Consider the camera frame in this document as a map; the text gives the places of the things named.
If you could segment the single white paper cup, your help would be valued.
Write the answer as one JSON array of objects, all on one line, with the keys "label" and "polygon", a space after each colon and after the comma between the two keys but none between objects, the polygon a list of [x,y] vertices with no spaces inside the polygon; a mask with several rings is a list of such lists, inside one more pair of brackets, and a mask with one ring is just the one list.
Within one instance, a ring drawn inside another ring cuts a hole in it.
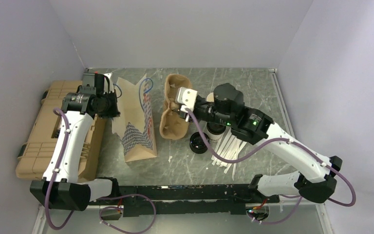
[{"label": "single white paper cup", "polygon": [[208,122],[206,124],[206,131],[207,131],[207,135],[209,136],[210,140],[218,141],[219,139],[223,137],[226,131],[226,126]]}]

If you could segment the cardboard cup carrier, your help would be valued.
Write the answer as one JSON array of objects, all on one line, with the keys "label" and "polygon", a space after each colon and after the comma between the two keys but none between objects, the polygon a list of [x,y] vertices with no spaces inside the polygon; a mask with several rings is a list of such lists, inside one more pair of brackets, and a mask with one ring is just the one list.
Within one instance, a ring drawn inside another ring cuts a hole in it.
[{"label": "cardboard cup carrier", "polygon": [[182,139],[188,132],[189,123],[179,117],[175,103],[180,87],[192,88],[189,78],[180,74],[169,74],[164,83],[163,113],[159,126],[162,138],[169,140]]}]

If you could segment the patterned paper bag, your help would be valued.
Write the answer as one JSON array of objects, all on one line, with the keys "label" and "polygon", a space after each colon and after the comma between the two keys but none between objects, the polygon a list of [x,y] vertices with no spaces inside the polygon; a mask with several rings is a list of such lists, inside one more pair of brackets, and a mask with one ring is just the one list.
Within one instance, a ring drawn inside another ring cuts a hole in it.
[{"label": "patterned paper bag", "polygon": [[117,100],[119,117],[112,119],[112,133],[117,134],[123,146],[126,163],[157,157],[152,100],[153,81],[144,75],[136,84],[119,78],[114,85],[120,97]]}]

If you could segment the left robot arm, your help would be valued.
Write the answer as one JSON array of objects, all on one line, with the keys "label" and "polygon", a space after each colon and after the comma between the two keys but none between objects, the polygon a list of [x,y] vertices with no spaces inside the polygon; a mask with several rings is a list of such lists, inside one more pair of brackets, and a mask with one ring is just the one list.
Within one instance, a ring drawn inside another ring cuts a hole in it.
[{"label": "left robot arm", "polygon": [[101,177],[89,182],[78,181],[78,167],[84,141],[95,116],[117,117],[115,91],[97,92],[95,88],[68,93],[61,108],[61,128],[51,161],[41,180],[32,181],[31,194],[50,209],[83,211],[90,202],[104,200],[113,205],[120,199],[118,181]]}]

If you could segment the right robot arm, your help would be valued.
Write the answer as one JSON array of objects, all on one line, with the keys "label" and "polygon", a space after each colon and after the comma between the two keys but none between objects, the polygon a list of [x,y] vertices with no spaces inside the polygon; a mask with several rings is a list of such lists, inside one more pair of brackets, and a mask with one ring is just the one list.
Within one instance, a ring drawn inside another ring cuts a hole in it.
[{"label": "right robot arm", "polygon": [[193,89],[181,87],[176,101],[181,105],[186,120],[198,123],[218,124],[230,128],[237,139],[255,145],[256,148],[240,159],[243,161],[260,149],[266,149],[293,166],[296,171],[284,175],[256,175],[249,184],[249,197],[261,202],[273,195],[300,195],[314,202],[323,203],[335,192],[335,175],[342,160],[326,157],[310,150],[286,133],[264,112],[247,107],[243,93],[230,83],[218,85],[213,91],[214,101],[208,102]]}]

